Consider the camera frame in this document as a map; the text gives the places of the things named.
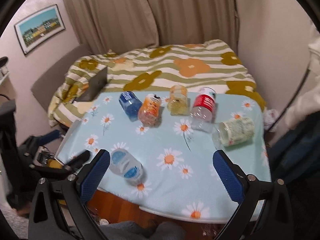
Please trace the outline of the blue plastic cup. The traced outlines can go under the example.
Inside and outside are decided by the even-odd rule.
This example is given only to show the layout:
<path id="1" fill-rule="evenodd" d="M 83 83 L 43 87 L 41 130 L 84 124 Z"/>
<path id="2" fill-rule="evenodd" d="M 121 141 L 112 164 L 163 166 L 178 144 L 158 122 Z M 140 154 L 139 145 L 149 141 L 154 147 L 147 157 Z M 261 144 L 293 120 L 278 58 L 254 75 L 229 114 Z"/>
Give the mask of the blue plastic cup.
<path id="1" fill-rule="evenodd" d="M 138 112 L 142 106 L 142 102 L 136 97 L 134 92 L 122 92 L 119 97 L 119 103 L 130 121 L 138 120 Z"/>

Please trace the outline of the yellow clear cup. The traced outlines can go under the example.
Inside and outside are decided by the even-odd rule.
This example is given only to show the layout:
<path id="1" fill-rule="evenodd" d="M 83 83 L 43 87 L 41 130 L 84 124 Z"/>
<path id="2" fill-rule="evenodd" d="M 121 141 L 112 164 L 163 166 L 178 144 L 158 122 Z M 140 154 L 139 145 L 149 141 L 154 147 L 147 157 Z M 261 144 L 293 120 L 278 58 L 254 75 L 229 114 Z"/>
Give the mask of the yellow clear cup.
<path id="1" fill-rule="evenodd" d="M 171 115 L 186 115 L 188 112 L 187 89 L 182 85 L 174 85 L 169 92 L 167 108 Z"/>

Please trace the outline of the grey headboard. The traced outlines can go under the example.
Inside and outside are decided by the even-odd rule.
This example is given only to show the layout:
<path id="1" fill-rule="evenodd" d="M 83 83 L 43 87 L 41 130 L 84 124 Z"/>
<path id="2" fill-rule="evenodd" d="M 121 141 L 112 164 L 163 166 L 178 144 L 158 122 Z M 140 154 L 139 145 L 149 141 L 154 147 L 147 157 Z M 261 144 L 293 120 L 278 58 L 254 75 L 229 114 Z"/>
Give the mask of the grey headboard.
<path id="1" fill-rule="evenodd" d="M 45 71 L 32 85 L 31 92 L 40 106 L 47 112 L 56 90 L 64 83 L 65 74 L 79 58 L 91 55 L 89 47 L 81 44 L 65 54 Z"/>

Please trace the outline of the green label clear jar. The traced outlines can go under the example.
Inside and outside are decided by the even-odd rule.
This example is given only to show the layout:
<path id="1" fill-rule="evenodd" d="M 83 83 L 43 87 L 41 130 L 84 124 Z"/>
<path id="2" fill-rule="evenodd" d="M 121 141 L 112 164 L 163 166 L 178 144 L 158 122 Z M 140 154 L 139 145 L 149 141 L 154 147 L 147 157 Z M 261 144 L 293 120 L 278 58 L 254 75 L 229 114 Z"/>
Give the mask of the green label clear jar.
<path id="1" fill-rule="evenodd" d="M 247 142 L 254 137 L 255 124 L 251 118 L 230 119 L 216 124 L 212 139 L 217 148 Z"/>

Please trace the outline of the dark grey laptop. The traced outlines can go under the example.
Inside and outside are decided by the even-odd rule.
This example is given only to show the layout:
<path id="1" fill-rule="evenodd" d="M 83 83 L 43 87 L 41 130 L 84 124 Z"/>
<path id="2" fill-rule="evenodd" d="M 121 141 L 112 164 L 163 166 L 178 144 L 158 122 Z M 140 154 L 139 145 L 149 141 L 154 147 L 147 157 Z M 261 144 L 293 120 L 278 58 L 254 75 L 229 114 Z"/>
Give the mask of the dark grey laptop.
<path id="1" fill-rule="evenodd" d="M 107 85 L 107 67 L 98 72 L 89 80 L 88 88 L 79 97 L 75 99 L 76 102 L 90 102 L 93 101 Z"/>

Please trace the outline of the white plastic bag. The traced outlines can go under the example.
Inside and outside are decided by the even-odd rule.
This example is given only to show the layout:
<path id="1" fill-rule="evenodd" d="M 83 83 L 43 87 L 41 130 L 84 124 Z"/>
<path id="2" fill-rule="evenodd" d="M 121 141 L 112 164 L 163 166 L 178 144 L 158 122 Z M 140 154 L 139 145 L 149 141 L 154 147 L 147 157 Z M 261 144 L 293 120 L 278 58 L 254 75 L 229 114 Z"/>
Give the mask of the white plastic bag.
<path id="1" fill-rule="evenodd" d="M 267 131 L 277 120 L 279 113 L 276 109 L 265 108 L 263 112 L 264 130 Z"/>

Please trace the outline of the red label water bottle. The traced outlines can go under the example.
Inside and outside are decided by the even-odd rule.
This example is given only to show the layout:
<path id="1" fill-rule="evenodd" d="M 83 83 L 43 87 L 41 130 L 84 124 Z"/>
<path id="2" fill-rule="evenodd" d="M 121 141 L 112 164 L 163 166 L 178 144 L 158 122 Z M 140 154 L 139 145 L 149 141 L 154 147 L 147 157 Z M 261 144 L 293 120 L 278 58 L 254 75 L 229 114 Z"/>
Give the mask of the red label water bottle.
<path id="1" fill-rule="evenodd" d="M 211 133 L 215 112 L 216 92 L 210 87 L 202 87 L 190 111 L 190 124 L 192 129 Z"/>

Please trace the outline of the orange cartoon bottle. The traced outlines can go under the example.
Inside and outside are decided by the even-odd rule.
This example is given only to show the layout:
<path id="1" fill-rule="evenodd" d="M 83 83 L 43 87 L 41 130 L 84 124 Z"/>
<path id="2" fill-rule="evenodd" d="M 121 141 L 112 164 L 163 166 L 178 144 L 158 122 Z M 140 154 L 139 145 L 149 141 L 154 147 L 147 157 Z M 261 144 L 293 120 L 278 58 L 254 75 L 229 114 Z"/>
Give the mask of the orange cartoon bottle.
<path id="1" fill-rule="evenodd" d="M 138 119 L 144 126 L 155 126 L 159 118 L 162 100 L 156 94 L 148 94 L 138 111 Z"/>

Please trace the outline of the beige curtain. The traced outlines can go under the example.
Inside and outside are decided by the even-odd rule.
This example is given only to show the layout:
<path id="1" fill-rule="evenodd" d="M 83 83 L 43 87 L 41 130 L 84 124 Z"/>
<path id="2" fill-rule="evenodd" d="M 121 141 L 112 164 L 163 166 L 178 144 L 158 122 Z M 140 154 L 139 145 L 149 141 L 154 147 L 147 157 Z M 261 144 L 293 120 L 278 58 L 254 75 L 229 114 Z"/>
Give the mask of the beige curtain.
<path id="1" fill-rule="evenodd" d="M 238 48 L 235 0 L 63 0 L 75 34 L 94 53 L 220 39 Z"/>

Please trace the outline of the striped floral duvet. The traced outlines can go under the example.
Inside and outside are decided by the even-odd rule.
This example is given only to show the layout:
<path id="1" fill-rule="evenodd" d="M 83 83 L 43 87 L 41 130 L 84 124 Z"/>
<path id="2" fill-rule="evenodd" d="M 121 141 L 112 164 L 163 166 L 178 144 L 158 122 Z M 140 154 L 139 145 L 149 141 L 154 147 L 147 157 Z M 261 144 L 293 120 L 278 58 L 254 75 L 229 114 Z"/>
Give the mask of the striped floral duvet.
<path id="1" fill-rule="evenodd" d="M 49 125 L 70 127 L 95 107 L 92 102 L 77 103 L 89 88 L 89 81 L 107 70 L 107 84 L 98 92 L 168 91 L 183 85 L 190 92 L 212 87 L 219 94 L 244 95 L 264 110 L 266 102 L 236 53 L 222 40 L 201 44 L 173 44 L 158 48 L 137 48 L 123 54 L 82 56 L 67 64 L 48 107 Z"/>

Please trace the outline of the framed wall picture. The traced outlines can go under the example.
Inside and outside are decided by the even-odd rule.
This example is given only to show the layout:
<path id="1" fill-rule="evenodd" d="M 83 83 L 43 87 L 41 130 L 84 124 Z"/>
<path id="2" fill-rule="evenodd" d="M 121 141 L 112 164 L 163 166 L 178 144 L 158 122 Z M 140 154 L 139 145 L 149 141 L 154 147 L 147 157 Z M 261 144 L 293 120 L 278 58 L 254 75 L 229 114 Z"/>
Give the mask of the framed wall picture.
<path id="1" fill-rule="evenodd" d="M 51 37 L 65 30 L 57 4 L 36 11 L 14 25 L 21 50 L 26 56 Z"/>

